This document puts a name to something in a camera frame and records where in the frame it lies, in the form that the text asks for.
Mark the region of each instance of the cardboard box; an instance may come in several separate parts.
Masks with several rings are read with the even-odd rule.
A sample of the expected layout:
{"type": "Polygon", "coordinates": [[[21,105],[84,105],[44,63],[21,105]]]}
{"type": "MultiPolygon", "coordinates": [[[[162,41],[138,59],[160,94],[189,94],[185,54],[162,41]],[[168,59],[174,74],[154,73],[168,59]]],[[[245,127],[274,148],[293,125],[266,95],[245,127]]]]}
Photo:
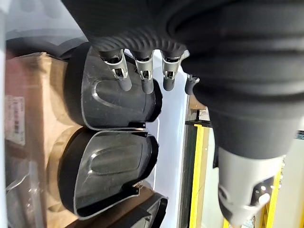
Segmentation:
{"type": "Polygon", "coordinates": [[[201,109],[206,109],[206,106],[201,104],[194,95],[190,95],[189,98],[189,109],[193,110],[201,110],[201,109]]]}
{"type": "Polygon", "coordinates": [[[33,188],[31,178],[28,195],[38,190],[41,207],[34,205],[30,195],[18,199],[30,208],[23,210],[25,222],[36,227],[39,216],[47,228],[63,228],[77,219],[61,204],[57,186],[59,159],[70,137],[81,127],[68,117],[63,101],[66,66],[66,62],[46,53],[6,61],[5,152],[8,160],[31,161],[37,167],[38,188],[33,188]]]}

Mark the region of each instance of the yellow post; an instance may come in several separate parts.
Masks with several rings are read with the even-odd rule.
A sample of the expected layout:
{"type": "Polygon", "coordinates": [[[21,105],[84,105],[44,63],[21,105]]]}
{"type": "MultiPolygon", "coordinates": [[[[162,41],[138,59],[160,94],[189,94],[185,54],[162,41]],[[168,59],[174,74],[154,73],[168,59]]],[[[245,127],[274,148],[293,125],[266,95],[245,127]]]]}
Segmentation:
{"type": "Polygon", "coordinates": [[[300,223],[300,228],[304,228],[304,202],[302,206],[302,218],[301,218],[301,223],[300,223]]]}
{"type": "Polygon", "coordinates": [[[229,222],[226,219],[224,219],[223,228],[229,228],[229,222]]]}
{"type": "Polygon", "coordinates": [[[189,228],[200,228],[204,198],[209,129],[197,127],[189,228]]]}

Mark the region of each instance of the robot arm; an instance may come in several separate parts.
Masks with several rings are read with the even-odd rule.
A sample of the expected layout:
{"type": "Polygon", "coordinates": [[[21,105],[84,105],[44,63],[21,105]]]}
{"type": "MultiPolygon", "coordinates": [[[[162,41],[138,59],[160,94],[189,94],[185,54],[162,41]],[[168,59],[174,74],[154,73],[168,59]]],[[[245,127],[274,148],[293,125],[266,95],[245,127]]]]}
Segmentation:
{"type": "Polygon", "coordinates": [[[162,51],[168,91],[189,50],[181,65],[199,78],[189,81],[209,108],[222,213],[242,224],[261,209],[304,113],[304,2],[62,2],[124,90],[131,84],[122,49],[133,53],[146,93],[152,89],[145,83],[152,78],[153,50],[162,51]]]}

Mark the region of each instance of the black molded plastic cover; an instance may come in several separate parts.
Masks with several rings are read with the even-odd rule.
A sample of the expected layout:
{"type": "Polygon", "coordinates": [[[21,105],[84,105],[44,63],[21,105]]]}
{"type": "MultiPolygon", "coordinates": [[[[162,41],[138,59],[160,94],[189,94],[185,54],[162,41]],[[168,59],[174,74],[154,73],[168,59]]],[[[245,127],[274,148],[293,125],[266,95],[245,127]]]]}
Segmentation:
{"type": "Polygon", "coordinates": [[[58,187],[63,205],[88,219],[139,194],[133,187],[156,164],[158,144],[144,131],[85,128],[71,138],[61,158],[58,187]]]}
{"type": "Polygon", "coordinates": [[[126,56],[132,88],[123,91],[90,44],[75,49],[66,69],[64,97],[70,117],[92,130],[132,127],[153,122],[161,112],[162,93],[145,94],[133,59],[126,56]]]}

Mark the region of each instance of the barcode label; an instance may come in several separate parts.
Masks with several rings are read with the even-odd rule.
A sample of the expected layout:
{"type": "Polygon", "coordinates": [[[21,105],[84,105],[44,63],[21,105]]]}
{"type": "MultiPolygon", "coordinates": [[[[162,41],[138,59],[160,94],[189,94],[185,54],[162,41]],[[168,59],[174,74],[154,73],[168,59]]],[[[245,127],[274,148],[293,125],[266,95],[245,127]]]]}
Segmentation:
{"type": "Polygon", "coordinates": [[[25,145],[25,111],[22,96],[5,96],[5,139],[25,145]]]}

